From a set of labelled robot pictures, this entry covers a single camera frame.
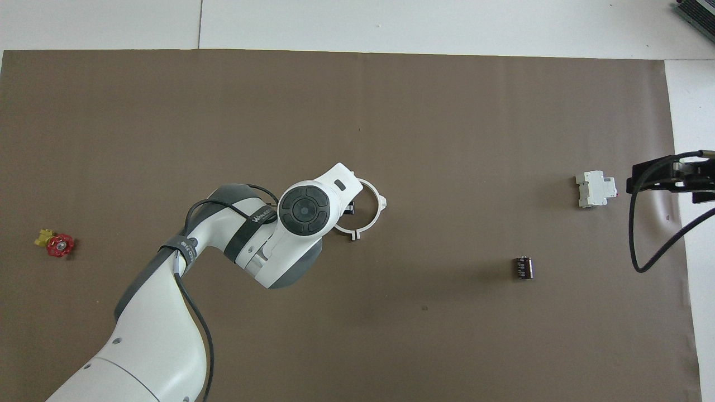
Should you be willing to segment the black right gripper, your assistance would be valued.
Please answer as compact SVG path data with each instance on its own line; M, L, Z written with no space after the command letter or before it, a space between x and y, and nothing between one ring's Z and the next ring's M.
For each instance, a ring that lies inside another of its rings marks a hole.
M626 180L626 193L633 194L636 184L641 181L639 193L647 190L667 190L673 193L679 188L698 190L693 192L694 204L715 201L714 151L698 150L678 156L676 162L672 159L653 159L633 165L631 177Z

